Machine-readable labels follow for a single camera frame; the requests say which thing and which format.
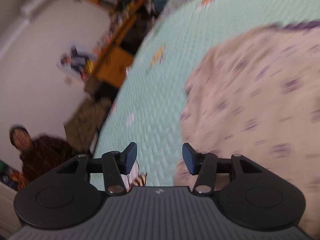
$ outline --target pink blanket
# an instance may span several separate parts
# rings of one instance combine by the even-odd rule
[[[185,85],[183,142],[241,153],[297,186],[299,226],[320,237],[320,28],[261,27],[210,49]],[[180,160],[174,184],[193,187]]]

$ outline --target clutter on desk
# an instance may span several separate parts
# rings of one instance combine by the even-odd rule
[[[69,51],[63,53],[57,62],[58,68],[67,75],[87,80],[94,68],[97,55],[74,43],[70,43],[67,48]]]
[[[28,184],[27,179],[19,171],[0,161],[0,183],[18,191]]]
[[[154,26],[168,0],[99,0],[101,4],[113,6],[110,17],[110,27],[98,40],[93,53],[99,57],[108,46],[114,35],[120,30],[122,24],[130,19],[133,14],[137,20],[126,34],[120,47],[132,55],[135,55],[144,37]],[[89,74],[92,73],[95,64],[89,64]]]

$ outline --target drone logo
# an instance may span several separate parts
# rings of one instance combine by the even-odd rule
[[[161,193],[163,193],[163,192],[164,192],[164,190],[162,190],[162,189],[156,190],[156,193],[159,194],[159,195],[160,195]]]

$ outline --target person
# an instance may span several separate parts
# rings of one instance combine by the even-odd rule
[[[73,157],[73,149],[66,141],[46,135],[32,140],[21,125],[11,127],[10,141],[21,152],[22,173],[29,182]]]

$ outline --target bed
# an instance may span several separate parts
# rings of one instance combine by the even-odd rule
[[[94,158],[136,142],[147,185],[172,186],[181,157],[183,87],[207,50],[260,25],[319,19],[319,8],[320,0],[190,0],[166,13],[135,56]],[[93,174],[91,183],[104,190],[101,174]]]

